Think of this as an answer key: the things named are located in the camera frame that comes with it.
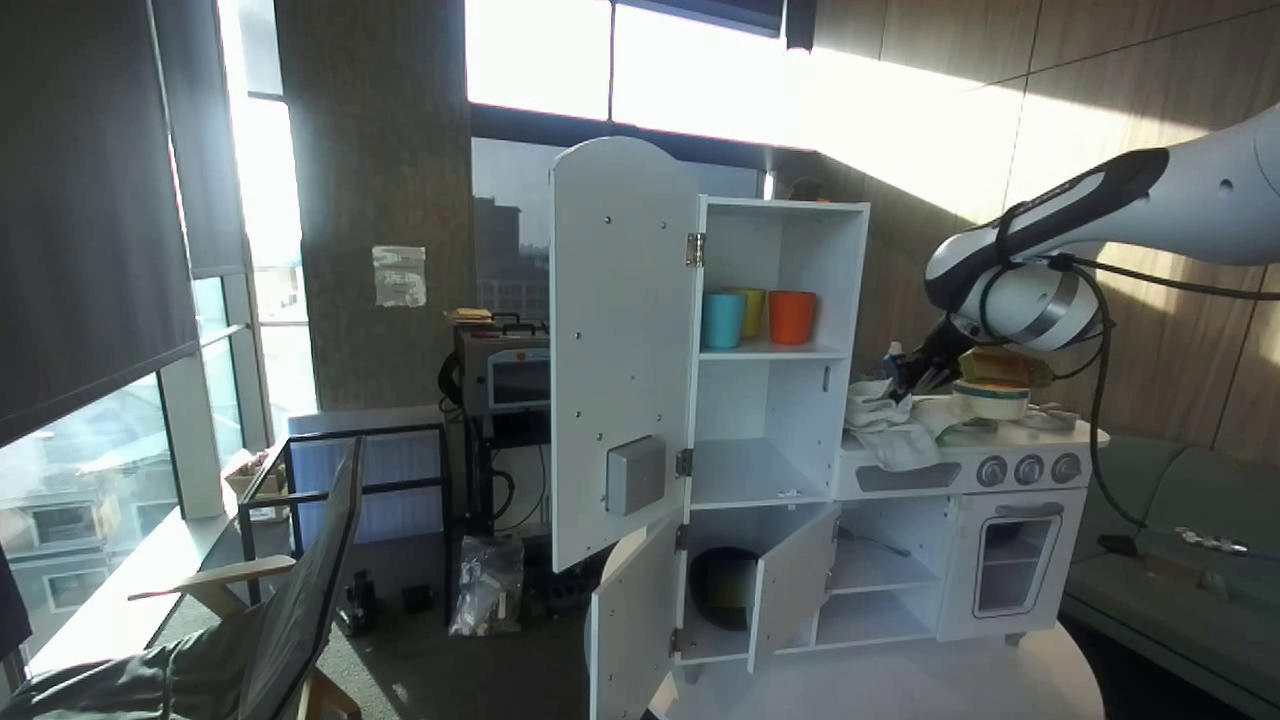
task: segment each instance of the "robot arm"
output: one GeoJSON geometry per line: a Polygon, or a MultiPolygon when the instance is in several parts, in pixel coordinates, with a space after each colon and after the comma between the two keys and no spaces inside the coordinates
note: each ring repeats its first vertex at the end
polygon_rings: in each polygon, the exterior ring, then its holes
{"type": "Polygon", "coordinates": [[[888,397],[946,372],[970,341],[1054,350],[1093,326],[1100,298],[1053,256],[1078,243],[1149,243],[1212,262],[1280,260],[1280,102],[1176,149],[1116,154],[1068,183],[946,236],[923,286],[946,321],[901,361],[888,397]]]}

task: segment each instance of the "white play kitchen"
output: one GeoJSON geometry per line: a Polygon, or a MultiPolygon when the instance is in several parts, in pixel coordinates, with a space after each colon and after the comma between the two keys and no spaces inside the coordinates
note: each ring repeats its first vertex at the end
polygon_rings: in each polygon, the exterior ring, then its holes
{"type": "Polygon", "coordinates": [[[637,720],[671,666],[1054,619],[1085,423],[954,431],[912,473],[843,438],[867,203],[701,197],[618,137],[564,150],[552,187],[552,555],[613,546],[597,720],[637,720]],[[739,336],[702,316],[716,291],[742,297],[739,336]],[[814,297],[803,344],[772,341],[772,291],[814,297]]]}

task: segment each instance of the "chair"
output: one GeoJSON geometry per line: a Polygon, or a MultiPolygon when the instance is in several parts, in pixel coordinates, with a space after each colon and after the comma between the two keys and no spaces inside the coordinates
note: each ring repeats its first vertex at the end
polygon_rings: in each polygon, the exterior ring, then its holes
{"type": "Polygon", "coordinates": [[[297,562],[251,560],[199,573],[174,586],[203,601],[220,623],[122,661],[74,665],[33,679],[0,711],[16,715],[188,715],[188,720],[275,720],[351,715],[358,703],[329,679],[314,661],[329,643],[337,578],[358,502],[358,444],[337,469],[322,530],[297,562]],[[233,578],[286,573],[262,602],[240,602],[233,578]]]}

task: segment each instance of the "teal cup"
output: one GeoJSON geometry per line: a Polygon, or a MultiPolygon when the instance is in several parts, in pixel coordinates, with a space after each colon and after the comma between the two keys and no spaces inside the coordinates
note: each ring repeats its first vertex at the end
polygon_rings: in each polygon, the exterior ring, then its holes
{"type": "Polygon", "coordinates": [[[742,291],[708,291],[702,297],[702,348],[739,348],[742,341],[742,291]]]}

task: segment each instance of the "red cup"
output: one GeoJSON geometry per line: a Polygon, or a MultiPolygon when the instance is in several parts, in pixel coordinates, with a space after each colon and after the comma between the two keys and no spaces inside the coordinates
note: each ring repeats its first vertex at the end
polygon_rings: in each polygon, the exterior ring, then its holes
{"type": "Polygon", "coordinates": [[[814,291],[766,291],[766,341],[772,344],[813,344],[814,291]]]}

